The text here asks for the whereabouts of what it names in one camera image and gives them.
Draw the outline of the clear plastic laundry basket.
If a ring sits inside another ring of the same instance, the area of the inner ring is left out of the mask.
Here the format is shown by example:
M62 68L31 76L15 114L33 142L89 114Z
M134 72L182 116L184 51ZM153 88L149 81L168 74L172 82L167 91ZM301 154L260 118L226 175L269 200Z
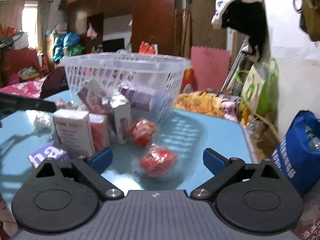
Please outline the clear plastic laundry basket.
M65 57L59 65L65 69L69 92L75 102L81 101L78 92L92 79L105 89L117 91L121 85L154 89L152 110L132 108L132 116L162 125L174 112L184 71L191 66L191 61L169 55L97 53Z

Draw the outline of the hanging brown bag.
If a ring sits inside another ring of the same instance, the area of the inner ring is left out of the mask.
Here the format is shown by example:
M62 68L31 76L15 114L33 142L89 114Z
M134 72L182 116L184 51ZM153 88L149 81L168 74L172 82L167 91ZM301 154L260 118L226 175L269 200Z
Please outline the hanging brown bag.
M300 28L311 41L319 41L319 0L302 0Z

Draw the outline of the brown wooden board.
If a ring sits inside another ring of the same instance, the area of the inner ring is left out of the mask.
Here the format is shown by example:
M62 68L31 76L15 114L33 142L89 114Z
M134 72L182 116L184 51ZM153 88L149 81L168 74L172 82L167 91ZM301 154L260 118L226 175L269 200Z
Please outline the brown wooden board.
M225 50L227 30L214 29L211 21L216 0L185 0L181 55L189 58L191 47Z

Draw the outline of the green white tote bag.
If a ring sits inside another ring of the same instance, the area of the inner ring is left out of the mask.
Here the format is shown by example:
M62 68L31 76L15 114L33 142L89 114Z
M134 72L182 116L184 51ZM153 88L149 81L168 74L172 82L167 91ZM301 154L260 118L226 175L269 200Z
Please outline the green white tote bag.
M277 109L279 66L276 59L255 63L250 70L238 70L235 76L242 85L241 98L251 113L266 116Z

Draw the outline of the dark red wooden wardrobe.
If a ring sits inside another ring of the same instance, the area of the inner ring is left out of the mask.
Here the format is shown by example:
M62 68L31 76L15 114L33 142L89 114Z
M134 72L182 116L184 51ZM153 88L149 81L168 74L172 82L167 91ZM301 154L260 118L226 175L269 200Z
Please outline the dark red wooden wardrobe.
M182 0L67 0L67 30L80 36L85 53L123 39L134 53L142 42L159 54L178 55Z

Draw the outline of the red brown box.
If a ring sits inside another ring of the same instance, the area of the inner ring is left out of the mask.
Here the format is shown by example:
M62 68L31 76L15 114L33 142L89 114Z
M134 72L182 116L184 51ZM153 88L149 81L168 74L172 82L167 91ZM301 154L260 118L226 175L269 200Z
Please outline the red brown box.
M110 146L108 120L105 115L89 114L95 153Z

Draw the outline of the purple white lettered box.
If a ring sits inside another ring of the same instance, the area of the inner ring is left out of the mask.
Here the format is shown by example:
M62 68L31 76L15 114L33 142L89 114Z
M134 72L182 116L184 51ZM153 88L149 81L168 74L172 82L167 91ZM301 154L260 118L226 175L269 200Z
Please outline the purple white lettered box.
M28 156L28 160L33 168L37 168L47 158L63 162L69 160L70 155L59 143L51 141Z

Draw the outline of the purple box in basket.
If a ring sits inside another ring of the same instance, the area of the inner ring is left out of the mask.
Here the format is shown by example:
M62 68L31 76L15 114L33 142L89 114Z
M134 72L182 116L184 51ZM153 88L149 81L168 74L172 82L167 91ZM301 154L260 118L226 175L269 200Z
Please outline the purple box in basket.
M145 112L150 112L152 110L156 97L156 91L154 89L121 85L119 91L127 98L127 100L129 100L131 108Z

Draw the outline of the red wrapped ball near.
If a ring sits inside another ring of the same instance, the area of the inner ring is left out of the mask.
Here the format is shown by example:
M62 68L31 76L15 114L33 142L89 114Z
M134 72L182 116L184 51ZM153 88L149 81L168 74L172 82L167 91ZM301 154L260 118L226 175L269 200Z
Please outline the red wrapped ball near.
M178 156L168 148L152 144L140 160L140 168L150 177L166 175L178 161Z

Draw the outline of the blue shopping bag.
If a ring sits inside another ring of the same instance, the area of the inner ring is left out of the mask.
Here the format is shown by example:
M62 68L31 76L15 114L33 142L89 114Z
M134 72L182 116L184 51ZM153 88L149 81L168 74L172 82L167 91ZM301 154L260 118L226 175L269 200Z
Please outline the blue shopping bag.
M319 180L319 119L299 111L271 159L304 196Z

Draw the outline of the silver white small box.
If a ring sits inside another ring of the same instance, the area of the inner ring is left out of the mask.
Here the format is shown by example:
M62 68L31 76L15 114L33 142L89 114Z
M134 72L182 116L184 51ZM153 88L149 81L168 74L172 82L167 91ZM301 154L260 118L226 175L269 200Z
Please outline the silver white small box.
M131 125L131 105L122 94L107 95L102 98L101 104L108 116L111 128L116 134L118 144L128 141Z

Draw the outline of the white black hanging jacket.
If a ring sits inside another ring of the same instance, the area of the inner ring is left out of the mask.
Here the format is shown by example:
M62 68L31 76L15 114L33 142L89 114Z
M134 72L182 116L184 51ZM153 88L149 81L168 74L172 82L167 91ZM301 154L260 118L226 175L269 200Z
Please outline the white black hanging jacket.
M245 53L256 56L259 62L270 58L264 0L216 0L211 25L215 29L231 28L246 35Z

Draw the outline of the red wrapped ball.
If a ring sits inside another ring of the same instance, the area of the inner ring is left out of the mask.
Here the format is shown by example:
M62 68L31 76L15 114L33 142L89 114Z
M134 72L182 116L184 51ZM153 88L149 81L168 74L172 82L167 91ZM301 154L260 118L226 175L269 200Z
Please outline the red wrapped ball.
M153 122L147 119L138 119L130 129L130 135L135 145L146 147L152 143L156 131L157 126Z
M140 160L140 168L150 177L166 175L178 161L178 156L168 148L152 144Z

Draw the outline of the white red thank you box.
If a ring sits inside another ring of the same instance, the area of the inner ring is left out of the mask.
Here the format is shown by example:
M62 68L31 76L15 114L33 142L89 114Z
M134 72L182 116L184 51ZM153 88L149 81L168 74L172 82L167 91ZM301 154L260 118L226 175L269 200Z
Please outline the white red thank you box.
M60 144L74 155L95 154L88 111L59 109L53 121Z

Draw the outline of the orange white hanging bag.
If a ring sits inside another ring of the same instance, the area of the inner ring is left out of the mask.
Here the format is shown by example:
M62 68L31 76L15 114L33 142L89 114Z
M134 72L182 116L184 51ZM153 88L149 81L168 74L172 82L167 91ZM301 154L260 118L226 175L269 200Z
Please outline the orange white hanging bag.
M158 54L158 44L142 42L139 47L139 54Z

